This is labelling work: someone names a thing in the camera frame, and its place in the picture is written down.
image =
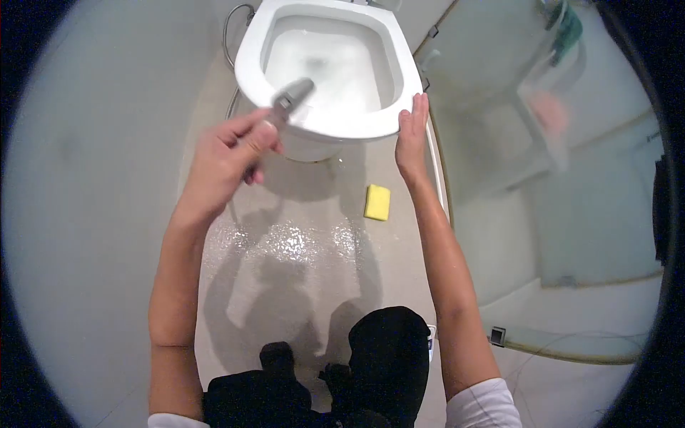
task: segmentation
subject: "toilet rim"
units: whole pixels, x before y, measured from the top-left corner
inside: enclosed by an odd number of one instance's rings
[[[315,8],[307,10],[307,15],[345,18],[376,31],[384,43],[394,47],[403,87],[397,100],[382,110],[361,114],[350,112],[344,116],[332,117],[325,111],[319,113],[315,109],[307,110],[305,105],[290,118],[289,124],[335,140],[370,140],[396,134],[399,131],[400,111],[412,111],[412,98],[414,94],[421,93],[422,88],[419,72],[404,34],[395,15],[387,10],[339,0],[265,0],[247,28],[236,56],[236,80],[240,91],[259,108],[271,106],[279,88],[274,88],[266,80],[261,65],[261,53],[278,10],[291,5],[311,5]]]

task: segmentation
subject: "sponge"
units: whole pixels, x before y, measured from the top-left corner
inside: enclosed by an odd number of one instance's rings
[[[366,208],[364,217],[386,221],[390,214],[390,190],[369,184],[366,189]]]

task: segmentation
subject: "toilet seat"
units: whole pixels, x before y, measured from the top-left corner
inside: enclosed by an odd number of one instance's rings
[[[412,110],[412,97],[422,92],[421,79],[404,34],[388,10],[339,0],[264,0],[258,8],[236,56],[235,74],[240,91],[257,107],[270,107],[274,88],[265,75],[266,50],[275,22],[286,16],[313,16],[347,21],[380,36],[395,82],[395,98],[385,108],[370,112],[331,114],[305,102],[289,124],[328,141],[377,140],[399,131],[398,114]]]

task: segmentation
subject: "white sleeve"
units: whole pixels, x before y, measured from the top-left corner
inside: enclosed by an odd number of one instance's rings
[[[521,428],[521,417],[504,379],[488,379],[447,403],[447,428]]]
[[[171,413],[155,413],[147,419],[147,428],[210,428],[199,420]]]

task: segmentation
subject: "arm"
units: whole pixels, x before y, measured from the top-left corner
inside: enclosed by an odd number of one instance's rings
[[[263,153],[280,150],[271,125],[251,130],[266,113],[256,110],[225,121],[198,140],[188,181],[162,240],[150,297],[150,414],[202,419],[203,391],[194,350],[202,250],[209,226],[223,212],[248,166]],[[236,146],[238,137],[248,131],[245,143]],[[259,168],[245,177],[248,184],[263,179]]]
[[[483,330],[464,254],[425,170],[426,94],[414,96],[413,110],[400,114],[395,158],[416,210],[449,401],[458,392],[500,374]]]

